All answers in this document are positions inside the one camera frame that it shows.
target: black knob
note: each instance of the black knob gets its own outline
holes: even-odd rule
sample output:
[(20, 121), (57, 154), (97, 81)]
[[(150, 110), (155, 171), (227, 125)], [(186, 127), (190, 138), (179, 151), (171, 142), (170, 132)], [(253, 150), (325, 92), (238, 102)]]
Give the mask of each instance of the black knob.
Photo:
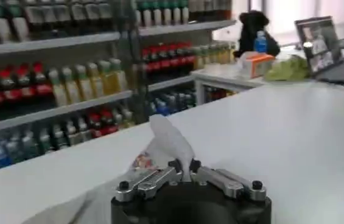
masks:
[(130, 184), (127, 181), (122, 181), (119, 183), (119, 190), (127, 190)]
[(262, 182), (259, 180), (253, 181), (253, 190), (261, 190), (262, 189)]

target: bottle label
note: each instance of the bottle label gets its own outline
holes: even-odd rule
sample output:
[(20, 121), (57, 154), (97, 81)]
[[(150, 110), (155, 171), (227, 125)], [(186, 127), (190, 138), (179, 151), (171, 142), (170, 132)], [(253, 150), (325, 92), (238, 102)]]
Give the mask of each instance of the bottle label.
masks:
[(112, 9), (111, 5), (107, 3), (99, 4), (100, 17), (102, 19), (111, 19), (112, 18)]

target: white desk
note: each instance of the white desk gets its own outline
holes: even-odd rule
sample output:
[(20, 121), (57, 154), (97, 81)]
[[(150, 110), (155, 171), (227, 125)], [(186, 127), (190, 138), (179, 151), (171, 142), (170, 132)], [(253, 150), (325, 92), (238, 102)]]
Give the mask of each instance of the white desk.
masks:
[[(275, 223), (344, 224), (341, 87), (267, 85), (169, 119), (203, 164), (262, 180)], [(0, 170), (0, 223), (20, 224), (107, 184), (124, 173), (152, 136), (144, 124)], [(103, 203), (101, 212), (108, 216), (109, 201)], [(44, 223), (67, 224), (54, 221)]]

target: water bottle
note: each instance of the water bottle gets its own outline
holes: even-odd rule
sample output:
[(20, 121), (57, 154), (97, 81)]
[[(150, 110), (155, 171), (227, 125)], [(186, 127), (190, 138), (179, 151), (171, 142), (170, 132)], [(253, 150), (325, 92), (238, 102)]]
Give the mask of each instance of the water bottle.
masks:
[(254, 50), (258, 53), (267, 52), (267, 39), (263, 30), (257, 32), (257, 38), (254, 41)]

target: white tissue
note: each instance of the white tissue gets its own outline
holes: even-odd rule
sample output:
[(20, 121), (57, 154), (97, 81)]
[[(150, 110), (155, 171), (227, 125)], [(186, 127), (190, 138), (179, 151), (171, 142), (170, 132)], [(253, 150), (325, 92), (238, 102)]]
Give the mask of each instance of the white tissue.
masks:
[(166, 117), (154, 115), (150, 117), (150, 126), (154, 132), (154, 141), (159, 150), (178, 159), (183, 167), (183, 181), (190, 181), (189, 165), (195, 157), (191, 145), (180, 131)]

